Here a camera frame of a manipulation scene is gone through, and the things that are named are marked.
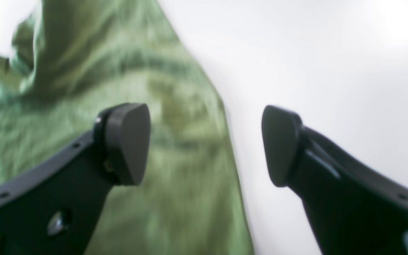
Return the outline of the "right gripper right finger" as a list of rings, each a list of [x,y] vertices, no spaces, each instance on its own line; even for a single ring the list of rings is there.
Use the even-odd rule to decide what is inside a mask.
[[[367,167],[298,114],[266,106],[270,179],[302,201],[324,255],[408,255],[408,188]]]

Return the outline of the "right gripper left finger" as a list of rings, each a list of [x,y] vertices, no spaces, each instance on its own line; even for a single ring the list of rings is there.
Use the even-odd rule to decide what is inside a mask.
[[[142,103],[99,113],[94,129],[0,185],[0,255],[82,255],[114,186],[141,184],[151,118]]]

